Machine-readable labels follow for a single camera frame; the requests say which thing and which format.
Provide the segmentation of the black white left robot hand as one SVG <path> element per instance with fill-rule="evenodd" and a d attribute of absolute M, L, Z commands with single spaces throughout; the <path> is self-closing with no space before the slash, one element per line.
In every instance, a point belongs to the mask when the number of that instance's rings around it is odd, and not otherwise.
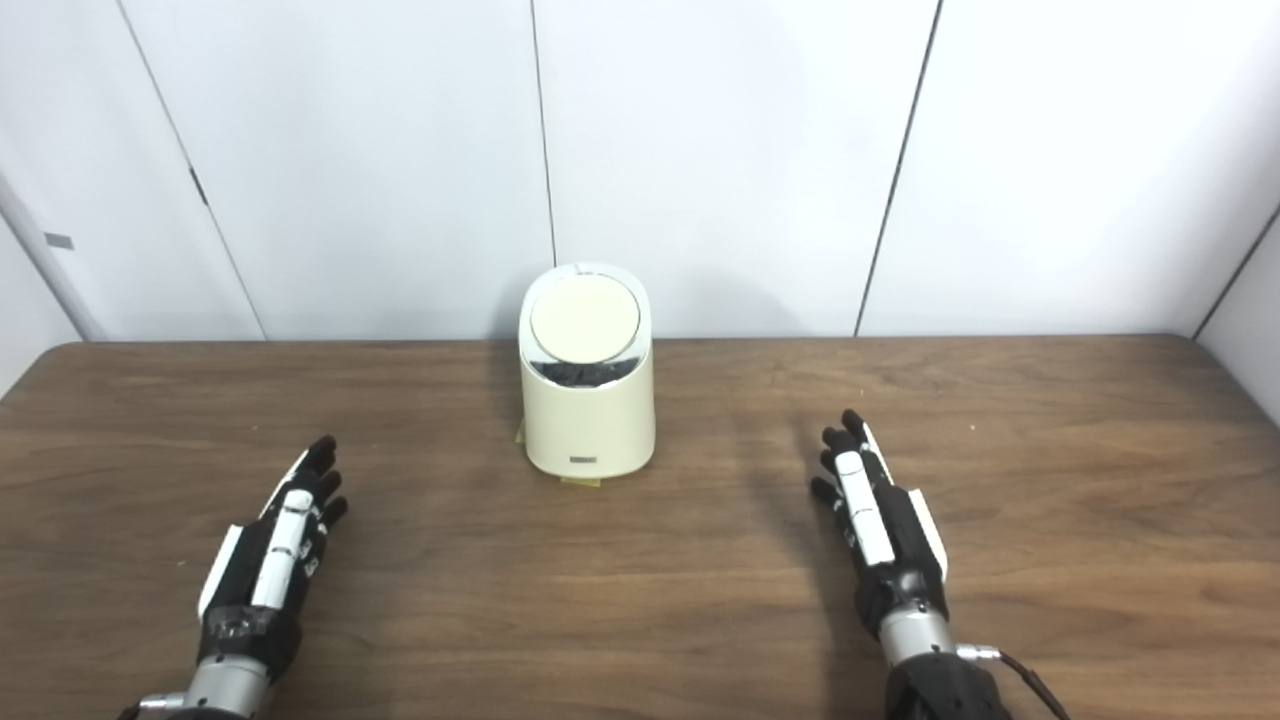
<path fill-rule="evenodd" d="M 250 659 L 279 682 L 303 639 L 301 614 L 329 534 L 349 505 L 338 493 L 337 439 L 311 443 L 259 516 L 228 528 L 198 600 L 197 660 Z"/>

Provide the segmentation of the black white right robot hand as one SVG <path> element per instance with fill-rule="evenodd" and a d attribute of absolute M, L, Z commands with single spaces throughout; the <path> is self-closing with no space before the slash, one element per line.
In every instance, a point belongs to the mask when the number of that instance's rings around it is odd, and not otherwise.
<path fill-rule="evenodd" d="M 826 473 L 812 478 L 809 489 L 835 515 L 850 550 L 863 628 L 879 639 L 896 612 L 934 611 L 947 620 L 948 560 L 923 493 L 895 483 L 856 411 L 844 410 L 838 427 L 824 428 L 820 438 Z"/>

